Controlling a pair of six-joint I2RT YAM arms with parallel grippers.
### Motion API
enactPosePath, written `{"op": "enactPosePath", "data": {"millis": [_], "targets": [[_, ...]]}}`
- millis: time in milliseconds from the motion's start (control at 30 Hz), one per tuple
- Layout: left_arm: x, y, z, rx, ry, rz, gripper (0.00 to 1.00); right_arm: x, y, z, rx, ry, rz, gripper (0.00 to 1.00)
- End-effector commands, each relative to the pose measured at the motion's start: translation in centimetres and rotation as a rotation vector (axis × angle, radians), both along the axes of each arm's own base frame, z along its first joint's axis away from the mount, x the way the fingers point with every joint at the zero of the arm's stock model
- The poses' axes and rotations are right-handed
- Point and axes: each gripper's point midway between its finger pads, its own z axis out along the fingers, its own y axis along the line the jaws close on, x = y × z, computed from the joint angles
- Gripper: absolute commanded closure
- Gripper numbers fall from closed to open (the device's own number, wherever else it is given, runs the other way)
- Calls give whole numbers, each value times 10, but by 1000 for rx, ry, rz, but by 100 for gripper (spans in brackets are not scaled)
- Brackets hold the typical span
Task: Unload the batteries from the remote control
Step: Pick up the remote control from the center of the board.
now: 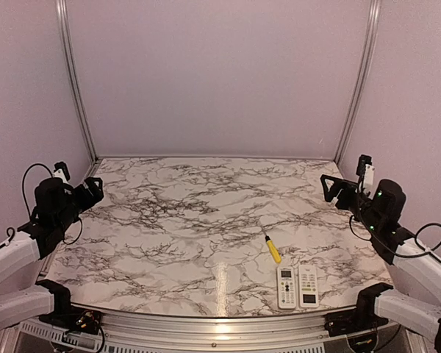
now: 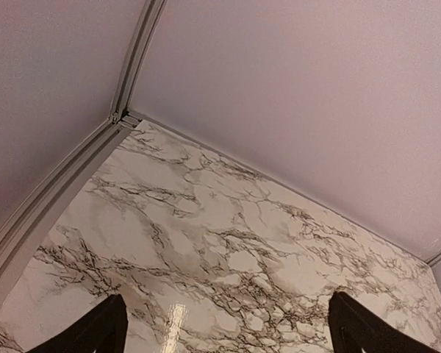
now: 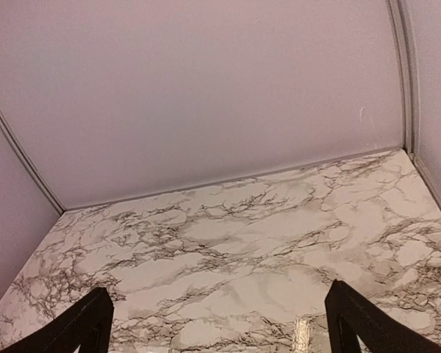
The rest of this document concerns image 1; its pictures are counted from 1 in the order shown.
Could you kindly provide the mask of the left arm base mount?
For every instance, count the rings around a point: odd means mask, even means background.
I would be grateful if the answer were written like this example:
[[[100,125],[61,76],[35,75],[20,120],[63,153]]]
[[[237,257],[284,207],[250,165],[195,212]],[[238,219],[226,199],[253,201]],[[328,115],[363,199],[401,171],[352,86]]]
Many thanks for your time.
[[[39,315],[41,322],[66,329],[69,332],[83,332],[91,335],[100,333],[102,312],[97,310],[71,307],[67,313]]]

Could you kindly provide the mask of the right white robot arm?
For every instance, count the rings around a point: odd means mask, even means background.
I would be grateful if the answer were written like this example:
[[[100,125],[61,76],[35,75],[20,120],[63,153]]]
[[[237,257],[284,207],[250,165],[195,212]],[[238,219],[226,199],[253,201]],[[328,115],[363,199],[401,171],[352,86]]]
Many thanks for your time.
[[[354,333],[394,321],[441,352],[441,258],[398,223],[406,202],[401,186],[383,179],[369,197],[360,183],[325,174],[320,181],[325,201],[335,201],[337,209],[351,212],[369,232],[380,258],[412,277],[438,301],[436,305],[425,303],[380,282],[359,292],[354,309],[327,316],[329,334]]]

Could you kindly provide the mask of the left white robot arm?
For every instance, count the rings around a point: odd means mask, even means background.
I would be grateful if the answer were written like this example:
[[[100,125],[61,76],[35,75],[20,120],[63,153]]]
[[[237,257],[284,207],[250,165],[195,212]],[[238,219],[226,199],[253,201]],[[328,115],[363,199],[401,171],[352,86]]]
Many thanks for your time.
[[[103,198],[103,181],[98,177],[88,177],[75,188],[58,176],[44,179],[35,188],[36,205],[30,221],[0,247],[0,284],[50,255],[64,241],[68,228],[81,221],[80,215]],[[0,295],[0,331],[40,315],[50,315],[60,326],[72,327],[78,321],[78,311],[71,305],[69,289],[44,279]]]

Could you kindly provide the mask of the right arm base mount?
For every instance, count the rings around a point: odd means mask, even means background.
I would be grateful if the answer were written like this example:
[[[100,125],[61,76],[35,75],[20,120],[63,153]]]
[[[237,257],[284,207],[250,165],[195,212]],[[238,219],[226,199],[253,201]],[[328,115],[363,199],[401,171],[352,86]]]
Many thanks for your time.
[[[353,334],[387,325],[389,320],[371,313],[358,313],[356,309],[343,310],[325,315],[324,328],[330,337]]]

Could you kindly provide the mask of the yellow handle screwdriver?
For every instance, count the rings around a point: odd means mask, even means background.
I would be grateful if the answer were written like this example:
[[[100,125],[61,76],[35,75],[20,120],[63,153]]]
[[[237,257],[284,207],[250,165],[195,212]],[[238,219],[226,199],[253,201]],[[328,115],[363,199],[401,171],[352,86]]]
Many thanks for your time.
[[[265,236],[265,242],[268,247],[268,250],[276,264],[280,264],[282,262],[281,255],[279,254],[278,249],[274,245],[273,241],[269,237],[269,235],[266,233],[265,230],[262,231],[263,235]]]

